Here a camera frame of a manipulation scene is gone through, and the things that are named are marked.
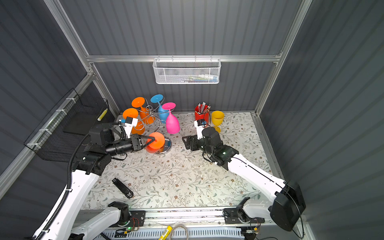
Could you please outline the red wine glass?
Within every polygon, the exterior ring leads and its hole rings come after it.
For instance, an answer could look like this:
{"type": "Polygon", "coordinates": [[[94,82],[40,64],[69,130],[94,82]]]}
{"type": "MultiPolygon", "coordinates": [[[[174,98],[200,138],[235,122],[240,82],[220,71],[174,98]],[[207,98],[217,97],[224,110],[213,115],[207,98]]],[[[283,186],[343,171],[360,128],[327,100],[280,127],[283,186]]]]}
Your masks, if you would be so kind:
{"type": "Polygon", "coordinates": [[[150,143],[150,146],[155,150],[146,150],[146,151],[151,154],[157,153],[165,145],[165,136],[159,132],[151,133],[149,136],[156,138],[154,142],[150,143]]]}

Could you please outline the chrome wine glass rack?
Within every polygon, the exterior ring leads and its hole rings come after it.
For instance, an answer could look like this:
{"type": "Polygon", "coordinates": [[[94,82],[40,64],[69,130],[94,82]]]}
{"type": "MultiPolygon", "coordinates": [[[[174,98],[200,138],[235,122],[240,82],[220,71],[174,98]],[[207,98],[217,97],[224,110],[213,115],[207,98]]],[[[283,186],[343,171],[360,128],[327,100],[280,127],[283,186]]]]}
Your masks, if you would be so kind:
{"type": "MultiPolygon", "coordinates": [[[[159,105],[157,103],[154,104],[152,102],[151,102],[151,104],[149,104],[147,102],[147,104],[149,105],[151,115],[153,117],[155,117],[155,122],[152,125],[156,126],[156,128],[157,128],[156,132],[158,130],[160,130],[160,129],[165,128],[166,124],[162,124],[160,119],[159,119],[159,117],[158,117],[157,108],[158,108],[159,105]]],[[[159,150],[157,153],[155,153],[155,154],[156,155],[165,155],[165,154],[167,154],[171,150],[171,148],[172,148],[171,140],[169,138],[165,137],[165,145],[164,145],[164,147],[161,150],[159,150]]]]}

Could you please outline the yellow wine glass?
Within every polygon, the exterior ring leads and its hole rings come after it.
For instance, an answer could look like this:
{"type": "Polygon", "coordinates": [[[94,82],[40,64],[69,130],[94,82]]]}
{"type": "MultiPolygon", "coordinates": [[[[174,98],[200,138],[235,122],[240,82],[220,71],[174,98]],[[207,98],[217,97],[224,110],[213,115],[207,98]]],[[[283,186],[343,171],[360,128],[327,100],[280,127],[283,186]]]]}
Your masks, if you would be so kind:
{"type": "Polygon", "coordinates": [[[215,130],[218,133],[221,132],[221,129],[219,126],[223,123],[224,117],[225,117],[225,114],[221,111],[212,112],[212,123],[214,125],[215,130]]]}

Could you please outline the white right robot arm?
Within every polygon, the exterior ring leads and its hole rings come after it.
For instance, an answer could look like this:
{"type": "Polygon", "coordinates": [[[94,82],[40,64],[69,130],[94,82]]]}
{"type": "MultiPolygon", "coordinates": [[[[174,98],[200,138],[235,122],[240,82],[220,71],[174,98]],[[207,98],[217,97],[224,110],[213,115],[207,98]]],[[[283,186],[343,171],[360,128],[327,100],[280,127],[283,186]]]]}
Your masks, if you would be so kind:
{"type": "Polygon", "coordinates": [[[268,199],[262,204],[245,197],[236,207],[238,220],[248,224],[257,218],[271,219],[281,229],[291,232],[306,209],[300,185],[277,178],[251,163],[238,150],[225,145],[213,127],[197,128],[197,132],[182,138],[186,149],[201,150],[206,161],[242,177],[268,199]]]}

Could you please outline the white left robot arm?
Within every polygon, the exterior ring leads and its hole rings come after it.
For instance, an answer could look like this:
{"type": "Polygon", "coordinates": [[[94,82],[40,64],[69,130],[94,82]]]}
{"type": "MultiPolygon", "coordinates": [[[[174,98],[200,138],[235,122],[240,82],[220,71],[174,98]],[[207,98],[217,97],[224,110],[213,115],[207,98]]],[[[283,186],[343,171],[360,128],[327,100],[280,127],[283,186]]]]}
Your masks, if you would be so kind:
{"type": "Polygon", "coordinates": [[[92,240],[112,225],[133,223],[129,206],[112,202],[96,217],[79,227],[74,222],[93,185],[114,156],[138,152],[151,144],[164,144],[164,138],[131,134],[133,124],[107,123],[93,126],[84,139],[90,139],[82,153],[78,145],[68,163],[67,184],[53,209],[35,231],[34,240],[92,240]]]}

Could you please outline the front orange wine glass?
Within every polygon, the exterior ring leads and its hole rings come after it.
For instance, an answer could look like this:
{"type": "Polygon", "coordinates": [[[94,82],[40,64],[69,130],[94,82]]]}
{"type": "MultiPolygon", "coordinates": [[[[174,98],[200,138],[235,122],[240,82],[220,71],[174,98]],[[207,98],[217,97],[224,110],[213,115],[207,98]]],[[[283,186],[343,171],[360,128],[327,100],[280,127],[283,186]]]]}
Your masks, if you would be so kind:
{"type": "Polygon", "coordinates": [[[123,118],[127,124],[131,124],[131,134],[142,135],[145,132],[145,126],[141,120],[138,119],[139,112],[134,108],[126,109],[123,112],[123,118]]]}

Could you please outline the orange wine glass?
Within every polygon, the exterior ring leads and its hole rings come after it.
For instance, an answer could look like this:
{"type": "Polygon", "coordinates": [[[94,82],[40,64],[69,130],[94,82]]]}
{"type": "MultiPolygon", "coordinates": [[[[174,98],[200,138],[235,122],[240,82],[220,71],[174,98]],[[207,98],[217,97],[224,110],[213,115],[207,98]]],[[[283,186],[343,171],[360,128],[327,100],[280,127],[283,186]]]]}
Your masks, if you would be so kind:
{"type": "Polygon", "coordinates": [[[145,126],[141,120],[138,119],[139,112],[134,108],[126,109],[123,112],[123,118],[127,124],[131,124],[131,134],[142,135],[145,132],[145,126]]]}
{"type": "Polygon", "coordinates": [[[149,105],[143,97],[137,97],[132,100],[132,106],[139,110],[139,115],[143,123],[151,125],[155,122],[155,117],[150,113],[149,105]]]}

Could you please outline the pink wine glass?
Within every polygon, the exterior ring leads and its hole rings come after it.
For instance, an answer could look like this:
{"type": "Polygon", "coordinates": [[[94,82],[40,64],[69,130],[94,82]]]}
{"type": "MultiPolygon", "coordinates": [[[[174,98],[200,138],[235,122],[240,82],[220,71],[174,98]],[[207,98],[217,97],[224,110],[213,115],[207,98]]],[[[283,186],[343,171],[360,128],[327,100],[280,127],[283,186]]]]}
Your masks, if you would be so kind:
{"type": "Polygon", "coordinates": [[[166,129],[169,134],[177,134],[180,131],[180,123],[177,117],[172,114],[172,110],[176,107],[173,102],[163,104],[163,109],[168,111],[169,115],[166,120],[166,129]]]}

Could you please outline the back orange wine glass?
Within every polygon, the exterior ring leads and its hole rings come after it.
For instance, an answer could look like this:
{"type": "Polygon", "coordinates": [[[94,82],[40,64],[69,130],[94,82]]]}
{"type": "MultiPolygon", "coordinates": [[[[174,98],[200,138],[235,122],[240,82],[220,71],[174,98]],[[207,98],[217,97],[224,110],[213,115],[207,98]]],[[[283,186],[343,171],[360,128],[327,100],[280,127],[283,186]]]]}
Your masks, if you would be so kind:
{"type": "Polygon", "coordinates": [[[143,123],[151,125],[155,122],[155,117],[150,113],[149,105],[143,97],[137,97],[132,100],[132,106],[139,110],[139,115],[143,123]]]}

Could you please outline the blue wine glass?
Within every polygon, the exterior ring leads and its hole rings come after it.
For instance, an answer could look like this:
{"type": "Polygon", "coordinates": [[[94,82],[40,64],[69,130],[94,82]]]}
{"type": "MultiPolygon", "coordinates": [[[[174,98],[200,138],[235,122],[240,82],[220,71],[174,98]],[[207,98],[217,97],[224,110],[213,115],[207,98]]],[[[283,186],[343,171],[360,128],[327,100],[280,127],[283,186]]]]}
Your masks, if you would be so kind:
{"type": "Polygon", "coordinates": [[[151,98],[152,103],[154,103],[154,104],[157,103],[159,105],[157,108],[158,117],[159,117],[161,123],[165,124],[166,120],[169,116],[169,112],[167,110],[163,109],[163,101],[164,101],[164,96],[162,94],[154,95],[151,98]]]}

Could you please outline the red pencil cup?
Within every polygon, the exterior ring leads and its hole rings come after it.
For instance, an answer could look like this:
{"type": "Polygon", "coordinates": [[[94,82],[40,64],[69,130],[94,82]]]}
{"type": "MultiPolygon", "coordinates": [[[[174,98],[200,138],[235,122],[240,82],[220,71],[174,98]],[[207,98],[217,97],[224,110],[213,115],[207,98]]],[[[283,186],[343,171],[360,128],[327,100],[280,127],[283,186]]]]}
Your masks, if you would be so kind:
{"type": "Polygon", "coordinates": [[[199,106],[195,107],[195,120],[204,120],[207,124],[210,123],[210,111],[208,110],[208,106],[205,106],[202,112],[200,112],[199,106]]]}

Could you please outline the pencils in red cup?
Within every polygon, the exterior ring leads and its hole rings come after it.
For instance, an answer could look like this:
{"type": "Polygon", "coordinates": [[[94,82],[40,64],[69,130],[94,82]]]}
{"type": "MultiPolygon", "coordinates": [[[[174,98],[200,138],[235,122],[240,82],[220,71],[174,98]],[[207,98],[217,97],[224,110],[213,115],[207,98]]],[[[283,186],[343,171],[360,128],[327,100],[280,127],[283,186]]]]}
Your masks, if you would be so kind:
{"type": "Polygon", "coordinates": [[[195,108],[195,113],[198,115],[204,115],[209,111],[211,105],[208,105],[206,102],[199,103],[195,108]]]}

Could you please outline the black stapler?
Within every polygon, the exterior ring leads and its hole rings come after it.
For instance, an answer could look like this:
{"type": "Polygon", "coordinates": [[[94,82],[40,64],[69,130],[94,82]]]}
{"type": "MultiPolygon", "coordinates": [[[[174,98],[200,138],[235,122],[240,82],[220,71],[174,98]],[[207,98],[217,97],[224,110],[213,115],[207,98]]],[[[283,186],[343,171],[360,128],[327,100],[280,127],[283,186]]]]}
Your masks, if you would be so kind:
{"type": "Polygon", "coordinates": [[[119,189],[119,191],[128,199],[131,199],[134,196],[134,193],[127,186],[125,186],[119,179],[114,178],[112,182],[119,189]]]}

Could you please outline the yellow marker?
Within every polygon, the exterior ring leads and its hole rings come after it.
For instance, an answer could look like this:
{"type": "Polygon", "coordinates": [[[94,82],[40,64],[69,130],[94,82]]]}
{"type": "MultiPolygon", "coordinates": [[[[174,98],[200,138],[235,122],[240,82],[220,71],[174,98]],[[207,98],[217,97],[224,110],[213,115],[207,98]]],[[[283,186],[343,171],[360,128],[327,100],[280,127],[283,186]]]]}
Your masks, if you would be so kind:
{"type": "Polygon", "coordinates": [[[172,232],[173,228],[172,226],[167,226],[166,229],[163,231],[163,233],[160,235],[159,240],[166,240],[167,237],[172,232]]]}

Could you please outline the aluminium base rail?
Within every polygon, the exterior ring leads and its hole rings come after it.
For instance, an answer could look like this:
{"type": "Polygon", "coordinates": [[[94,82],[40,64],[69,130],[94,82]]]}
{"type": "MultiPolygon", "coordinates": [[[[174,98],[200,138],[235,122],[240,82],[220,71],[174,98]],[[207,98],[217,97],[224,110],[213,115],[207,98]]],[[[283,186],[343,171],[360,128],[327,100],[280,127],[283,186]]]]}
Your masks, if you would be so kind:
{"type": "Polygon", "coordinates": [[[147,208],[131,209],[131,215],[139,220],[142,227],[154,228],[163,225],[185,223],[198,226],[243,226],[237,217],[237,209],[225,207],[192,207],[192,208],[147,208]]]}

